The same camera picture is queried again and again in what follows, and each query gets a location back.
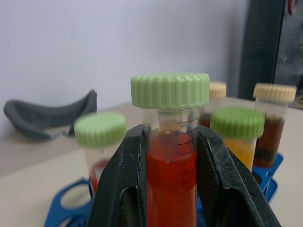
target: test tube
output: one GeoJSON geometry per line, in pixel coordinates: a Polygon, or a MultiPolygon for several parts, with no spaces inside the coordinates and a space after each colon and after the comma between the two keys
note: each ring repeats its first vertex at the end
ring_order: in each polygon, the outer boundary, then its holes
{"type": "Polygon", "coordinates": [[[264,115],[242,107],[219,108],[212,114],[210,127],[223,137],[227,148],[252,171],[256,141],[263,134],[264,115]]]}
{"type": "Polygon", "coordinates": [[[133,77],[131,91],[147,141],[147,226],[196,227],[197,126],[209,76],[133,77]]]}
{"type": "Polygon", "coordinates": [[[272,167],[276,160],[280,139],[286,119],[288,104],[295,99],[297,88],[278,84],[255,86],[255,108],[265,117],[264,133],[257,140],[254,166],[272,167]]]}
{"type": "Polygon", "coordinates": [[[75,123],[77,143],[82,146],[95,195],[102,171],[127,132],[125,117],[117,112],[92,113],[75,123]]]}
{"type": "Polygon", "coordinates": [[[209,84],[209,103],[201,107],[200,125],[210,127],[212,112],[222,107],[223,99],[226,96],[226,83],[210,81],[209,84]]]}

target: blue tube rack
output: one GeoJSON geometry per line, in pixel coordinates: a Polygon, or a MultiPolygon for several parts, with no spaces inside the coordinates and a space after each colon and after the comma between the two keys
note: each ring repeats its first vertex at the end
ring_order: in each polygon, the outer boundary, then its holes
{"type": "MultiPolygon", "coordinates": [[[[255,176],[257,182],[260,185],[261,191],[268,202],[271,201],[277,191],[277,183],[273,179],[273,175],[279,168],[283,161],[283,156],[278,154],[275,160],[275,164],[272,168],[260,168],[254,166],[252,174],[255,176]]],[[[68,185],[59,191],[52,202],[51,208],[48,212],[47,219],[44,227],[58,227],[63,221],[69,220],[66,227],[86,227],[89,219],[89,214],[93,204],[93,193],[90,186],[90,181],[80,179],[77,182],[68,185]],[[90,201],[81,207],[76,209],[66,209],[61,205],[61,198],[63,195],[73,187],[79,185],[87,185],[90,192],[90,201]]],[[[197,227],[205,227],[205,220],[203,216],[203,209],[200,202],[200,198],[197,198],[197,227]]]]}

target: yellow liquid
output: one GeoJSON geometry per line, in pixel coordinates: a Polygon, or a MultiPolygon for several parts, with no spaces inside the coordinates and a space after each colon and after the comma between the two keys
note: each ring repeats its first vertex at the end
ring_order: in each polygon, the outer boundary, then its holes
{"type": "Polygon", "coordinates": [[[224,143],[228,149],[252,171],[256,140],[224,139],[224,143]]]}

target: orange liquid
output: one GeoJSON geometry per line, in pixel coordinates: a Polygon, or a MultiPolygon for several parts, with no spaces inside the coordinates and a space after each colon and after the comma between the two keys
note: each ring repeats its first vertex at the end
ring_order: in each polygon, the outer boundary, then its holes
{"type": "Polygon", "coordinates": [[[225,145],[237,158],[252,171],[256,144],[253,141],[239,139],[225,139],[225,145]]]}
{"type": "Polygon", "coordinates": [[[196,140],[177,132],[150,140],[148,227],[196,227],[196,140]]]}
{"type": "Polygon", "coordinates": [[[104,168],[106,167],[108,162],[109,162],[109,160],[101,161],[98,164],[95,164],[90,171],[89,179],[90,179],[90,184],[91,184],[94,195],[96,195],[98,183],[99,183],[99,179],[102,174],[102,171],[104,170],[104,168]]]}

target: red liquid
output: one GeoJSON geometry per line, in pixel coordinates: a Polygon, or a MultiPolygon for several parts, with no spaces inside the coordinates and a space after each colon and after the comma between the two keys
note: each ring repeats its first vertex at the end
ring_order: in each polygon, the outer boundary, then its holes
{"type": "Polygon", "coordinates": [[[196,227],[195,143],[188,134],[178,134],[178,131],[150,140],[148,227],[196,227]]]}
{"type": "Polygon", "coordinates": [[[98,183],[99,183],[99,179],[102,174],[102,171],[104,170],[104,168],[106,167],[108,162],[109,162],[109,160],[103,160],[103,161],[99,162],[98,164],[95,164],[90,171],[89,179],[90,179],[90,184],[91,184],[94,195],[96,195],[98,183]]]}
{"type": "Polygon", "coordinates": [[[283,119],[273,117],[265,119],[263,135],[256,144],[254,166],[272,167],[274,165],[283,127],[283,119]]]}
{"type": "Polygon", "coordinates": [[[210,119],[211,119],[212,114],[211,113],[204,113],[203,115],[200,116],[200,125],[203,125],[207,128],[210,128],[210,119]]]}

